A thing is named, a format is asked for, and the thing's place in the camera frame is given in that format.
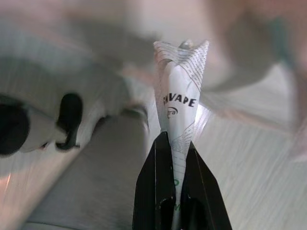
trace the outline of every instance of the black object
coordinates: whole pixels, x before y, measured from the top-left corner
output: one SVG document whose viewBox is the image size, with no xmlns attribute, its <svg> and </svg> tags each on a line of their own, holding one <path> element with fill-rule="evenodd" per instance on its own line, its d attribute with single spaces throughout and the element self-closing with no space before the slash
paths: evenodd
<svg viewBox="0 0 307 230">
<path fill-rule="evenodd" d="M 70 150 L 76 145 L 77 132 L 82 120 L 83 104 L 81 98 L 75 93 L 64 95 L 61 100 L 59 119 L 57 125 L 65 130 L 67 137 L 65 143 L 56 143 L 60 150 Z"/>
<path fill-rule="evenodd" d="M 175 185 L 167 133 L 154 141 L 136 183 L 133 230 L 170 230 L 175 208 Z M 181 229 L 231 230 L 214 175 L 191 142 L 183 182 Z"/>
<path fill-rule="evenodd" d="M 0 105 L 0 155 L 9 156 L 26 141 L 30 121 L 26 111 L 15 105 Z"/>
</svg>

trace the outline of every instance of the white paper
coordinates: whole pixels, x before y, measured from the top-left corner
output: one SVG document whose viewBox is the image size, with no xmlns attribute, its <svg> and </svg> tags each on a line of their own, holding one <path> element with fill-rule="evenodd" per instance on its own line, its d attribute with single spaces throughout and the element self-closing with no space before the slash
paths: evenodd
<svg viewBox="0 0 307 230">
<path fill-rule="evenodd" d="M 180 197 L 186 156 L 194 131 L 209 42 L 182 49 L 155 42 L 158 80 L 155 97 L 161 131 L 167 131 L 172 150 L 176 205 L 172 230 L 180 226 Z"/>
</svg>

